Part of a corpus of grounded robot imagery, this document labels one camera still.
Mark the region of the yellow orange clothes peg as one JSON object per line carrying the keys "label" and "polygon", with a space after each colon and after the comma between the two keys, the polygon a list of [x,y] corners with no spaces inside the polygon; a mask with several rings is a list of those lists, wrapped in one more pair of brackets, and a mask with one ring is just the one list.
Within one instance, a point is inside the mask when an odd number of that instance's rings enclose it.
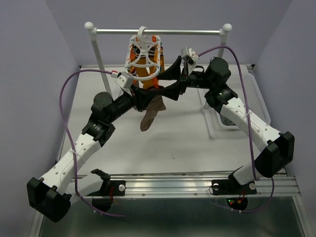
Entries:
{"label": "yellow orange clothes peg", "polygon": [[137,55],[135,54],[134,49],[132,48],[131,51],[130,51],[130,57],[129,57],[129,59],[130,59],[131,61],[134,61],[136,58],[137,58]]}

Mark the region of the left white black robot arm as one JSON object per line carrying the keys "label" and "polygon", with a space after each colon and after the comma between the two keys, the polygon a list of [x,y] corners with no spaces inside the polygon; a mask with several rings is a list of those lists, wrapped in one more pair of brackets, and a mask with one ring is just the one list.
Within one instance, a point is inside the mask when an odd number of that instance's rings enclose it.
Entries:
{"label": "left white black robot arm", "polygon": [[72,204],[85,201],[91,194],[101,196],[122,196],[119,186],[125,181],[112,181],[111,176],[101,169],[94,169],[84,178],[78,178],[78,171],[114,133],[114,121],[132,108],[146,110],[151,102],[157,102],[165,88],[138,88],[133,86],[131,93],[124,92],[113,99],[107,92],[99,92],[93,99],[86,126],[77,140],[68,136],[70,149],[39,179],[31,178],[27,183],[29,204],[36,211],[56,223],[62,220]]}

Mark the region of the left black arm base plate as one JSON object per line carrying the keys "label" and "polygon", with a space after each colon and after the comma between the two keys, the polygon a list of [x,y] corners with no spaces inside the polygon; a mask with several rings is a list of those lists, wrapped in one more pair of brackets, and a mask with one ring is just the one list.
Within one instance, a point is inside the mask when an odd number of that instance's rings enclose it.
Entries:
{"label": "left black arm base plate", "polygon": [[126,181],[125,180],[110,180],[104,181],[98,191],[100,196],[125,196]]}

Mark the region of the maroon white striped sock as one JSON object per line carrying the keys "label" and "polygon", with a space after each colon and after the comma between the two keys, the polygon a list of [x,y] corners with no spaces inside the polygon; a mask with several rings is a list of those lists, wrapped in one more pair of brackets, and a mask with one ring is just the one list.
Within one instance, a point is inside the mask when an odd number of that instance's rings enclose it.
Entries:
{"label": "maroon white striped sock", "polygon": [[134,80],[138,77],[137,71],[135,68],[132,68],[129,73],[133,76]]}

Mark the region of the white round clip hanger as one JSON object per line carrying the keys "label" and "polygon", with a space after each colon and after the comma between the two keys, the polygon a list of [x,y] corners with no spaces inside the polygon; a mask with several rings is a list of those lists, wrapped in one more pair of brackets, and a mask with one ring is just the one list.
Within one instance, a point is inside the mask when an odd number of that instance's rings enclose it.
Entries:
{"label": "white round clip hanger", "polygon": [[[160,59],[160,49],[161,49],[161,39],[159,37],[159,35],[154,35],[153,33],[150,33],[150,35],[152,36],[151,39],[148,39],[148,36],[145,34],[145,30],[147,30],[148,28],[145,26],[141,26],[137,31],[136,34],[133,35],[130,38],[129,41],[129,46],[128,46],[128,53],[127,53],[127,57],[126,57],[126,61],[125,61],[125,70],[126,72],[129,73],[129,70],[131,70],[132,68],[135,67],[150,67],[150,66],[156,66],[157,70],[154,74],[152,74],[151,76],[148,77],[137,77],[135,80],[137,81],[143,81],[143,80],[148,80],[148,79],[152,79],[154,77],[156,77],[160,72],[160,63],[157,62],[150,62],[147,63],[145,65],[137,65],[136,63],[139,61],[139,59],[141,58],[141,56],[145,56],[148,59],[148,52],[149,50],[156,46],[157,50],[158,50],[158,59],[157,61],[159,61]],[[131,61],[129,59],[130,57],[130,51],[131,49],[134,49],[135,54],[137,55],[137,58],[134,61]]]}

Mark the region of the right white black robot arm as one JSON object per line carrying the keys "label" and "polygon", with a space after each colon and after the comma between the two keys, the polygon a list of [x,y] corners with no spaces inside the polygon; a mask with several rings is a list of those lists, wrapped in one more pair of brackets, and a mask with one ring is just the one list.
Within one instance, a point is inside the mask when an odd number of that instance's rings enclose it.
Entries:
{"label": "right white black robot arm", "polygon": [[189,71],[189,64],[181,57],[165,72],[158,75],[159,80],[175,80],[168,86],[165,97],[177,100],[186,88],[203,88],[207,104],[220,115],[232,121],[250,139],[250,146],[260,151],[257,158],[233,171],[227,179],[212,181],[215,195],[237,195],[248,190],[257,178],[272,178],[293,160],[295,138],[292,133],[282,133],[261,120],[227,85],[231,76],[228,63],[219,57],[210,60],[206,70]]}

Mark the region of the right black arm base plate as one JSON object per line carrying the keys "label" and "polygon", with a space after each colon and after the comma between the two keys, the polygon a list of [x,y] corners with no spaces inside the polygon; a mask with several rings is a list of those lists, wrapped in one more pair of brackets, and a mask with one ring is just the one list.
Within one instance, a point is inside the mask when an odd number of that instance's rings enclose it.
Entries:
{"label": "right black arm base plate", "polygon": [[237,181],[231,179],[217,179],[211,182],[212,193],[219,195],[255,195],[257,194],[256,185],[254,182],[249,182],[240,185]]}

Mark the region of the mustard brown striped sock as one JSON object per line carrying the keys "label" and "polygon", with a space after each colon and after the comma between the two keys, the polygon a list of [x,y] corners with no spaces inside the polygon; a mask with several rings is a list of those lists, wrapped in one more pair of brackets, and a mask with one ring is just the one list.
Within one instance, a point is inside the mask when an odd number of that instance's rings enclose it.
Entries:
{"label": "mustard brown striped sock", "polygon": [[[152,47],[149,52],[148,52],[148,59],[145,56],[141,56],[141,58],[139,59],[139,61],[136,63],[137,65],[145,65],[147,63],[150,62],[159,62],[160,66],[164,65],[164,56],[163,56],[163,48],[161,47],[160,49],[160,59],[159,61],[157,61],[158,59],[158,50],[157,47],[154,46]],[[156,66],[150,66],[150,67],[135,67],[136,71],[137,71],[137,75],[138,77],[144,78],[144,77],[148,77],[151,76],[152,74],[154,74],[157,70]],[[155,89],[152,79],[148,79],[148,80],[143,80],[140,81],[142,83],[142,88],[143,89]]]}

